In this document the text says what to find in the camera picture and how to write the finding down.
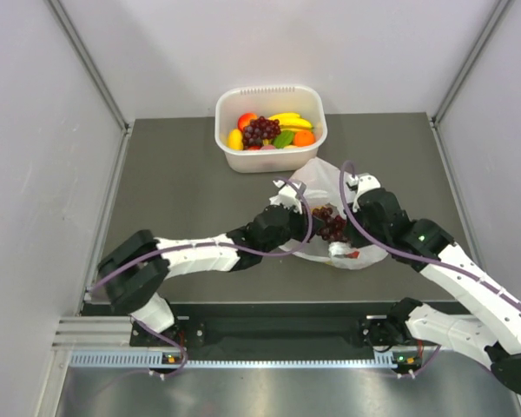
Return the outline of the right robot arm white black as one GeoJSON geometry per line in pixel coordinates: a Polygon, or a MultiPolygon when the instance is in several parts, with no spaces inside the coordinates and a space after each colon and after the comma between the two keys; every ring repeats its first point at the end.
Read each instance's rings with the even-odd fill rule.
{"type": "Polygon", "coordinates": [[[397,302],[388,334],[400,344],[412,339],[449,348],[486,367],[521,395],[521,302],[499,286],[436,222],[412,220],[394,193],[384,188],[340,191],[347,226],[439,285],[472,315],[469,321],[411,298],[397,302]]]}

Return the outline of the white plastic fruit bag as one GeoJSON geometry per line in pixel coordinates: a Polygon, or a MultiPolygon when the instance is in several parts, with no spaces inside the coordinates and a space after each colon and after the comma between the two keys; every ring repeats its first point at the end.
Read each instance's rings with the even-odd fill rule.
{"type": "Polygon", "coordinates": [[[340,170],[318,157],[293,173],[293,181],[303,182],[304,196],[315,220],[325,225],[294,255],[326,265],[360,270],[383,261],[387,252],[371,243],[353,243],[344,236],[346,215],[338,190],[340,170]]]}

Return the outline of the dark red grape bunch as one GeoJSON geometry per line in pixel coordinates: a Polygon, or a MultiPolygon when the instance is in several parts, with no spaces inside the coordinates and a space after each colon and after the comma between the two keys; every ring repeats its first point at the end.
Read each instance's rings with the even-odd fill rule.
{"type": "Polygon", "coordinates": [[[264,146],[279,135],[275,122],[268,121],[264,116],[252,121],[243,131],[244,149],[251,146],[264,146]]]}

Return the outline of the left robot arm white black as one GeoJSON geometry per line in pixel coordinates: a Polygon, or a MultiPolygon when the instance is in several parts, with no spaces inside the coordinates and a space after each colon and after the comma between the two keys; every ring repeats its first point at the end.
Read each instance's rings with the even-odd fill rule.
{"type": "Polygon", "coordinates": [[[159,343],[179,336],[179,323],[158,290],[169,278],[199,272],[234,272],[252,268],[290,242],[302,249],[322,226],[308,208],[269,205],[250,223],[225,234],[196,240],[155,238],[145,229],[131,235],[98,265],[99,281],[112,310],[128,315],[159,343]]]}

